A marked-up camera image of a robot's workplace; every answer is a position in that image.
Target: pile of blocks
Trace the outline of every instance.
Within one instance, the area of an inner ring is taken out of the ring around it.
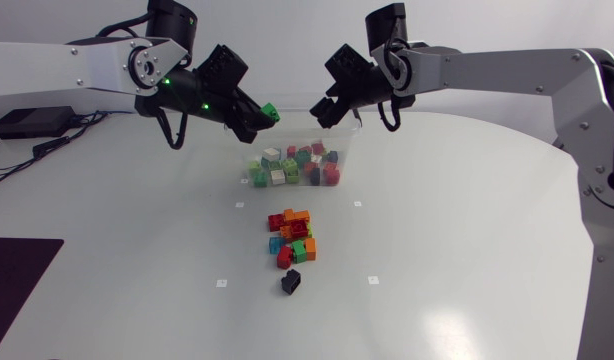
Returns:
[[[293,145],[289,146],[285,154],[285,158],[282,159],[281,149],[268,148],[263,151],[260,162],[249,163],[249,176],[253,179],[255,187],[267,187],[267,171],[272,185],[298,184],[300,172],[314,186],[319,186],[321,183],[337,185],[340,181],[338,152],[327,151],[321,141],[300,149],[296,149]]]
[[[287,270],[292,262],[300,264],[316,260],[316,239],[311,230],[309,211],[287,209],[282,214],[269,215],[268,220],[269,231],[280,232],[280,236],[269,238],[269,252],[276,255],[279,268]],[[295,270],[290,272],[281,283],[285,291],[291,289],[291,292],[287,291],[291,295],[300,283],[300,274]]]

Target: red block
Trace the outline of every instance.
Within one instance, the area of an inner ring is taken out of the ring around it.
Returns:
[[[291,258],[291,249],[287,246],[281,247],[278,256],[276,256],[276,266],[285,270],[289,269],[289,267],[291,266]]]
[[[336,170],[337,165],[338,164],[336,164],[336,163],[326,163],[325,167],[323,168],[323,174],[325,175],[325,177],[327,177],[327,173],[330,170]]]
[[[285,225],[285,218],[282,214],[269,215],[269,231],[279,231]]]
[[[294,239],[309,235],[309,229],[305,220],[292,221],[289,226],[291,228],[291,237]]]
[[[313,143],[311,144],[311,148],[314,150],[314,154],[316,155],[320,155],[325,151],[323,143]]]
[[[329,170],[325,173],[327,185],[336,185],[340,181],[340,171],[338,169]]]
[[[300,148],[300,150],[306,150],[309,153],[309,155],[311,155],[312,153],[311,146],[303,146]]]
[[[316,164],[315,162],[311,162],[311,161],[307,162],[305,163],[305,165],[303,165],[303,173],[305,174],[305,176],[309,177],[309,175],[311,174],[311,171],[317,167],[318,167],[318,164]]]
[[[287,148],[287,158],[296,157],[296,147],[290,146]]]

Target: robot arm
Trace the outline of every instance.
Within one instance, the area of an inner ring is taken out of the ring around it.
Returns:
[[[601,49],[463,54],[407,42],[404,4],[365,19],[372,57],[344,45],[327,62],[336,80],[311,109],[323,127],[349,110],[379,104],[387,128],[400,126],[399,109],[417,94],[443,89],[549,96],[556,131],[579,166],[583,222],[594,243],[579,359],[614,359],[614,56]],[[382,102],[391,100],[395,124]]]
[[[189,71],[196,15],[173,0],[149,0],[147,14],[110,25],[67,45],[0,43],[0,95],[89,88],[136,96],[140,115],[155,117],[174,149],[183,145],[187,115],[225,123],[251,143],[275,121],[238,83],[248,67],[227,46]],[[130,27],[147,22],[147,36]],[[108,37],[125,30],[134,37]],[[3,69],[15,68],[16,72]],[[182,113],[178,139],[163,108]]]

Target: white block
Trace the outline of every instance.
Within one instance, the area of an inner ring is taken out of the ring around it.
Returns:
[[[263,157],[268,161],[278,161],[280,160],[280,151],[274,148],[265,149],[263,150]]]
[[[282,170],[273,170],[271,172],[272,185],[280,185],[285,183],[285,172]]]

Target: orange block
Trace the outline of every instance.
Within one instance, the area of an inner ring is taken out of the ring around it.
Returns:
[[[289,225],[281,226],[280,236],[284,237],[287,240],[291,239],[291,227]]]
[[[316,239],[305,239],[305,251],[307,252],[307,260],[316,260]]]
[[[296,220],[305,220],[305,221],[309,222],[309,220],[310,220],[310,218],[309,218],[309,211],[307,211],[307,210],[299,211],[299,212],[294,214],[294,218],[296,218]]]
[[[296,216],[294,215],[294,210],[292,209],[285,210],[283,216],[285,217],[286,223],[296,220]]]

